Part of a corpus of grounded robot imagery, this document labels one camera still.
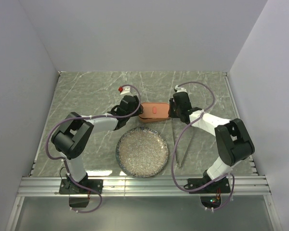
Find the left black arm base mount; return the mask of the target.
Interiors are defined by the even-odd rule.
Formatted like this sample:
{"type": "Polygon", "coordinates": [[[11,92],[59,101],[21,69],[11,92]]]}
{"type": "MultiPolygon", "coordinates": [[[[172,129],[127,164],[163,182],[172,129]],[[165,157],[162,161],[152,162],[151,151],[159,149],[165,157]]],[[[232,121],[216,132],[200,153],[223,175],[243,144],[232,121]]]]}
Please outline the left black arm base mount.
{"type": "Polygon", "coordinates": [[[103,189],[103,180],[102,179],[88,179],[88,180],[79,182],[79,185],[81,185],[82,187],[76,185],[69,178],[62,179],[60,183],[59,194],[70,194],[70,195],[87,194],[91,192],[90,190],[88,190],[88,188],[101,194],[102,189],[103,189]]]}

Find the orange lunch box lid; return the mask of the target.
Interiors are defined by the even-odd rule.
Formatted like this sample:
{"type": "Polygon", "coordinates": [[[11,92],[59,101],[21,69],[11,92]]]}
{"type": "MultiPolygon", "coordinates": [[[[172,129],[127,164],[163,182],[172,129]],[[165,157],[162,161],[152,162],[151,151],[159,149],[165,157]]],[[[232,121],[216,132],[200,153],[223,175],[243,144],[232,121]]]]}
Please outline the orange lunch box lid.
{"type": "Polygon", "coordinates": [[[168,103],[153,103],[153,102],[145,102],[142,103],[143,113],[140,114],[140,117],[148,117],[148,118],[161,118],[161,117],[169,117],[169,104],[168,103]]]}

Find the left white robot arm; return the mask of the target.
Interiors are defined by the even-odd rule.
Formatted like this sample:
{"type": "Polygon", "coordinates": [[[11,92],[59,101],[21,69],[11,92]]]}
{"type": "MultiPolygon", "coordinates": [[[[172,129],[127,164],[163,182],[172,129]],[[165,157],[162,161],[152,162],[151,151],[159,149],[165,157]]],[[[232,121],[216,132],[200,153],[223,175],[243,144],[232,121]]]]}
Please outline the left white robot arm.
{"type": "Polygon", "coordinates": [[[88,174],[84,169],[81,154],[89,137],[102,131],[119,130],[131,117],[142,114],[143,108],[138,96],[125,95],[120,104],[104,115],[81,116],[72,112],[51,130],[47,141],[51,141],[60,153],[67,177],[71,180],[70,188],[76,193],[83,193],[88,187],[88,174]]]}

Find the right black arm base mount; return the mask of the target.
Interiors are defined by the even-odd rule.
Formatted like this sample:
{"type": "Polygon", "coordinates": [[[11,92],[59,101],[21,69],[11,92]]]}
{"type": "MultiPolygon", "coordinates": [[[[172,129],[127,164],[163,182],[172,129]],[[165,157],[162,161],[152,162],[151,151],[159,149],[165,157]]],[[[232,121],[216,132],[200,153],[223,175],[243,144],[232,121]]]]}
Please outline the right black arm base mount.
{"type": "MultiPolygon", "coordinates": [[[[184,186],[186,190],[193,190],[196,188],[199,188],[203,186],[205,183],[209,182],[208,180],[204,178],[188,178],[187,184],[184,186]]],[[[212,184],[206,186],[205,188],[197,191],[197,192],[191,192],[193,193],[199,193],[199,194],[216,194],[216,193],[230,193],[231,188],[229,184],[228,178],[223,178],[219,181],[215,181],[212,184]]]]}

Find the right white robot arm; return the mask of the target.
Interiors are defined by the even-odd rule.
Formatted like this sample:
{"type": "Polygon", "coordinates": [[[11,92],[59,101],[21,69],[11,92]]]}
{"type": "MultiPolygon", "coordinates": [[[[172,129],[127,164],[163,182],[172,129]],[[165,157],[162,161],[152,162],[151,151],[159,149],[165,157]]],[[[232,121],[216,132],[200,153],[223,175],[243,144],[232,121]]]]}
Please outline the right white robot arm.
{"type": "Polygon", "coordinates": [[[199,128],[215,137],[218,158],[205,171],[201,186],[193,189],[205,189],[214,192],[220,186],[220,180],[231,173],[233,167],[255,152],[254,144],[244,125],[239,119],[220,118],[204,109],[192,107],[189,95],[184,90],[177,90],[170,98],[169,116],[179,118],[185,123],[183,131],[174,143],[173,157],[183,134],[190,127],[199,128]]]}

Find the metal tongs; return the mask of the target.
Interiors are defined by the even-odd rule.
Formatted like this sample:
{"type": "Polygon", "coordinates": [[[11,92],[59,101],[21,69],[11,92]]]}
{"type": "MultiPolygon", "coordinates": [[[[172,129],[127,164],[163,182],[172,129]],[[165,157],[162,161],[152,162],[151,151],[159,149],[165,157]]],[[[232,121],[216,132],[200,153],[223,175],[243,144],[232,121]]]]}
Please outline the metal tongs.
{"type": "MultiPolygon", "coordinates": [[[[173,137],[173,143],[176,144],[182,130],[186,124],[181,122],[178,118],[171,119],[171,131],[173,137]]],[[[182,168],[187,158],[189,150],[191,149],[192,142],[196,133],[196,129],[189,127],[181,136],[177,149],[175,151],[175,164],[177,168],[182,168]]]]}

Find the orange lunch box base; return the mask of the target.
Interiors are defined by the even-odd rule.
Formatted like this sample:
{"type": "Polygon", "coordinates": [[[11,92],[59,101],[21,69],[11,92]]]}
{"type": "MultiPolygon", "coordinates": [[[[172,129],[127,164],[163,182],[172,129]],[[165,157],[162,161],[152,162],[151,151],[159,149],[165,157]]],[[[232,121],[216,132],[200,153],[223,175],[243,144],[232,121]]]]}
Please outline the orange lunch box base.
{"type": "Polygon", "coordinates": [[[169,117],[148,118],[148,117],[140,117],[140,116],[138,116],[138,118],[142,123],[160,122],[160,121],[166,121],[169,119],[169,117]]]}

